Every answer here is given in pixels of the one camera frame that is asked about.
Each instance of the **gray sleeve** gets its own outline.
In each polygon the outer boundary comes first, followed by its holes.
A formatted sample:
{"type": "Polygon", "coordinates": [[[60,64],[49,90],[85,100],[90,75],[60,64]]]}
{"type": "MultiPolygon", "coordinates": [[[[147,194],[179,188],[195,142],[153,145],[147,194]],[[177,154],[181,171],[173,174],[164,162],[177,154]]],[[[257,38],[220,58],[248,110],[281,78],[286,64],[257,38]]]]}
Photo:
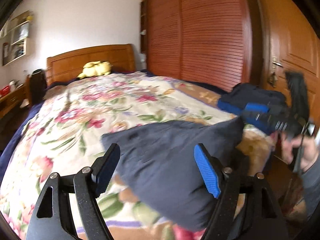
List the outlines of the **gray sleeve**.
{"type": "Polygon", "coordinates": [[[308,218],[311,217],[320,202],[320,158],[301,176],[308,218]]]}

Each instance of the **bed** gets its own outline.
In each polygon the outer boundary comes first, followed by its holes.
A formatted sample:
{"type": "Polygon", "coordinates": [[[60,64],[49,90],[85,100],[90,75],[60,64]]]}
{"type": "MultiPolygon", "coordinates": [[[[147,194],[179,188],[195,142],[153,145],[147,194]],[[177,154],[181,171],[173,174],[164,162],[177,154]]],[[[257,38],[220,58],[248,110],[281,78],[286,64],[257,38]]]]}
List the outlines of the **bed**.
{"type": "MultiPolygon", "coordinates": [[[[153,122],[183,120],[213,125],[235,116],[220,111],[218,93],[169,77],[135,72],[132,46],[105,45],[48,58],[45,101],[15,135],[0,187],[0,210],[23,240],[48,176],[77,173],[104,154],[101,135],[153,122]],[[113,74],[70,83],[90,61],[109,61],[113,74]]],[[[246,125],[238,148],[250,157],[249,175],[261,172],[273,140],[246,125]]],[[[78,235],[86,239],[75,196],[70,196],[78,235]]],[[[141,203],[116,174],[97,200],[115,240],[178,239],[183,228],[141,203]]],[[[244,203],[239,197],[238,211],[244,203]]],[[[200,238],[200,233],[193,235],[200,238]]]]}

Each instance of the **dark gray pillow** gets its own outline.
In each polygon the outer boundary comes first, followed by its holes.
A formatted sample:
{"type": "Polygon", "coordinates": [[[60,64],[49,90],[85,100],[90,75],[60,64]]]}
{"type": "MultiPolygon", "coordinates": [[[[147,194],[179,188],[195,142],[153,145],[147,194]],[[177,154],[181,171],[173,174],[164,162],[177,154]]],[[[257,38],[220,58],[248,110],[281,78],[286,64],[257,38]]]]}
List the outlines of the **dark gray pillow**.
{"type": "Polygon", "coordinates": [[[121,157],[116,171],[139,199],[178,225],[204,229],[216,200],[208,193],[194,160],[194,147],[203,143],[224,166],[241,142],[240,118],[204,126],[184,121],[152,123],[104,134],[103,146],[117,143],[121,157]]]}

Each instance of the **stuffed animal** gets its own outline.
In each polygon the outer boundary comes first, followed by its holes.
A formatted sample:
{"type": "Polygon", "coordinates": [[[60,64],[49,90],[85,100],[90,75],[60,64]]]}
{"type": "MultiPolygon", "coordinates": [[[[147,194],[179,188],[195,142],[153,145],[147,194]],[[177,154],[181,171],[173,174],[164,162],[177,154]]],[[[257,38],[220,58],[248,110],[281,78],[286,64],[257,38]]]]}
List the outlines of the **stuffed animal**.
{"type": "Polygon", "coordinates": [[[78,78],[82,79],[85,77],[109,75],[110,73],[111,73],[111,64],[109,62],[94,61],[94,62],[89,62],[83,66],[83,71],[78,76],[78,78]]]}

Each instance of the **floral bedspread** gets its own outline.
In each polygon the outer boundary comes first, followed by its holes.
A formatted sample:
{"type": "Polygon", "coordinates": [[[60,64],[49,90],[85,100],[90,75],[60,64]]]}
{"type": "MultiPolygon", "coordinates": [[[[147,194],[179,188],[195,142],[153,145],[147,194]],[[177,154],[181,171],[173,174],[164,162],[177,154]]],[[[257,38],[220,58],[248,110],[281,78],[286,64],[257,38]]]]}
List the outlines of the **floral bedspread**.
{"type": "MultiPolygon", "coordinates": [[[[56,86],[25,126],[0,188],[0,210],[23,240],[39,193],[52,172],[61,176],[91,166],[104,154],[100,136],[152,122],[185,120],[212,125],[235,116],[215,107],[219,95],[168,77],[111,74],[56,86]]],[[[250,156],[250,175],[263,169],[273,143],[247,126],[238,146],[250,156]]],[[[70,195],[78,235],[86,239],[74,194],[70,195]]],[[[115,240],[198,239],[140,202],[114,175],[97,200],[115,240]]]]}

